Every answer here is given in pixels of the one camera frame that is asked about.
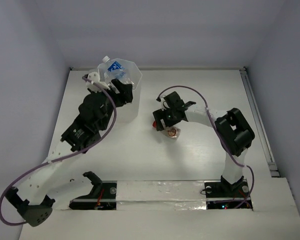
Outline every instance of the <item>blue bottle label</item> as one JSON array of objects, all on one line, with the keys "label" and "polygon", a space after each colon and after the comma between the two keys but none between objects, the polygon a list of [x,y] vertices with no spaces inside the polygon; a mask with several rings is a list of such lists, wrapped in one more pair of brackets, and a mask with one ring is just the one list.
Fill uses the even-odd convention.
[{"label": "blue bottle label", "polygon": [[124,69],[120,63],[118,63],[117,61],[115,61],[114,63],[112,63],[112,65],[108,68],[108,71],[109,72],[112,72],[114,70],[117,70],[117,69]]}]

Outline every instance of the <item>transparent plastic container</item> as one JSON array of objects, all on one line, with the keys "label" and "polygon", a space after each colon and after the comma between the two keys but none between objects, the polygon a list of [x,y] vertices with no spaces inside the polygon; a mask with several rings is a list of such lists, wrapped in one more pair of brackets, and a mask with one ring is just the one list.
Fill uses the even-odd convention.
[{"label": "transparent plastic container", "polygon": [[120,81],[125,83],[127,81],[126,78],[133,83],[132,94],[133,101],[132,103],[128,103],[122,107],[117,108],[117,123],[130,123],[132,122],[139,113],[139,103],[140,103],[140,92],[141,92],[141,79],[142,73],[139,68],[133,61],[128,61],[120,58],[115,58],[110,60],[107,56],[103,58],[103,63],[101,63],[97,68],[99,69],[99,73],[104,76],[100,76],[100,79],[104,78],[106,83],[109,83],[113,78],[113,74],[108,71],[108,68],[113,65],[113,63],[119,63],[122,66],[123,71],[126,72],[125,78],[118,78]]}]

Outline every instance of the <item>bottle cap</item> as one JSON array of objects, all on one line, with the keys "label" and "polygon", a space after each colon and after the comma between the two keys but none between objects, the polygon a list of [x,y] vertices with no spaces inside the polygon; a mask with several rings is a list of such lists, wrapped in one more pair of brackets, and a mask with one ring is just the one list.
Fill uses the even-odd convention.
[{"label": "bottle cap", "polygon": [[110,58],[109,58],[108,56],[105,56],[105,57],[102,59],[102,61],[103,61],[104,63],[106,63],[106,62],[110,61]]}]

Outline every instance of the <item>white platform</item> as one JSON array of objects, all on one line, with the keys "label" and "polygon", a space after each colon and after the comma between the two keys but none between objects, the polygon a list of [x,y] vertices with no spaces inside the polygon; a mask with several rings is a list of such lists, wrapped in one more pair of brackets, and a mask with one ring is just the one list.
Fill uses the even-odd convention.
[{"label": "white platform", "polygon": [[[81,77],[71,71],[64,92],[50,150],[78,115],[78,106],[89,93]],[[118,124],[106,139],[73,164],[56,185],[76,179],[86,171],[103,181],[189,181],[220,178],[225,152],[211,128],[180,123],[181,136],[171,142],[152,128],[152,112],[160,105],[161,90],[173,85],[197,89],[209,107],[242,111],[256,138],[246,156],[255,173],[251,195],[254,211],[230,210],[55,210],[38,227],[23,227],[20,239],[300,239],[300,218],[287,181],[271,178],[252,111],[238,70],[142,71],[138,117]],[[187,89],[175,89],[184,101],[202,100]],[[251,185],[248,170],[244,175]]]}]

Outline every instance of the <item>plastic bottle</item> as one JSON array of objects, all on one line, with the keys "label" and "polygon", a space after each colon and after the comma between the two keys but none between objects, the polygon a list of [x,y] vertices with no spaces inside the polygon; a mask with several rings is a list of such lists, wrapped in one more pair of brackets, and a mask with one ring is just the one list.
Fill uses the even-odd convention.
[{"label": "plastic bottle", "polygon": [[109,82],[112,79],[118,79],[124,84],[131,84],[132,81],[129,76],[129,71],[121,66],[121,64],[116,60],[110,60],[108,56],[102,59],[103,63],[98,66],[101,74],[104,74],[104,79]]}]

